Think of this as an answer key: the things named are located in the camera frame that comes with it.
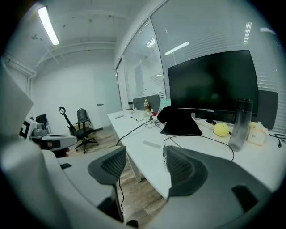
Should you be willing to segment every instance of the chair seat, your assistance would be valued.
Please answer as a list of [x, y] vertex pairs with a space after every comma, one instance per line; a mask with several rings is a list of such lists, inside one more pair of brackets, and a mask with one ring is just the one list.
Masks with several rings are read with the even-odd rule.
[[96, 132], [96, 130], [93, 130], [92, 128], [86, 127], [85, 128], [85, 132], [84, 129], [80, 129], [78, 131], [76, 131], [76, 135], [79, 139], [82, 139], [84, 137], [87, 137], [87, 135], [89, 135], [90, 133]]

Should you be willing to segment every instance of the chair base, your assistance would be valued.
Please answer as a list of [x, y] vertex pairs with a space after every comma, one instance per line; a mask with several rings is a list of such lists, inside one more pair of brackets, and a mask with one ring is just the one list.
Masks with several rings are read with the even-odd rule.
[[83, 139], [81, 139], [81, 143], [75, 148], [75, 150], [76, 151], [78, 151], [78, 149], [77, 148], [79, 148], [80, 146], [84, 146], [84, 153], [86, 153], [87, 151], [86, 151], [86, 145], [88, 144], [88, 143], [96, 143], [97, 145], [99, 145], [98, 144], [98, 142], [95, 140], [95, 138], [94, 137], [92, 137], [92, 138], [90, 138], [90, 139], [86, 139], [86, 138], [83, 138]]

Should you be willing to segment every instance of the computer monitor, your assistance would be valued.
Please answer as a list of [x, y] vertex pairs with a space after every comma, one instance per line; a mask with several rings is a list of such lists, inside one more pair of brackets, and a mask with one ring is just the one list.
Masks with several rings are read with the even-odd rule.
[[196, 117], [234, 122], [236, 100], [253, 101], [257, 115], [258, 86], [249, 50], [195, 58], [168, 68], [171, 106]]

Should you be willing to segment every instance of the bottle lid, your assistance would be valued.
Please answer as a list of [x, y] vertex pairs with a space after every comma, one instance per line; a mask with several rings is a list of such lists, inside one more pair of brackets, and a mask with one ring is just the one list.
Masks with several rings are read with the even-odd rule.
[[253, 101], [251, 99], [237, 99], [236, 101], [236, 107], [239, 110], [244, 111], [252, 111], [253, 109]]

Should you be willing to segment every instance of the yellow ball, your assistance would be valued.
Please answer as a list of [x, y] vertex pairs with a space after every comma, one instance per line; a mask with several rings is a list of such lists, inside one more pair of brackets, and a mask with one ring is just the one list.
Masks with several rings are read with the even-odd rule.
[[224, 137], [228, 135], [228, 126], [224, 123], [217, 123], [214, 125], [214, 133], [218, 136]]

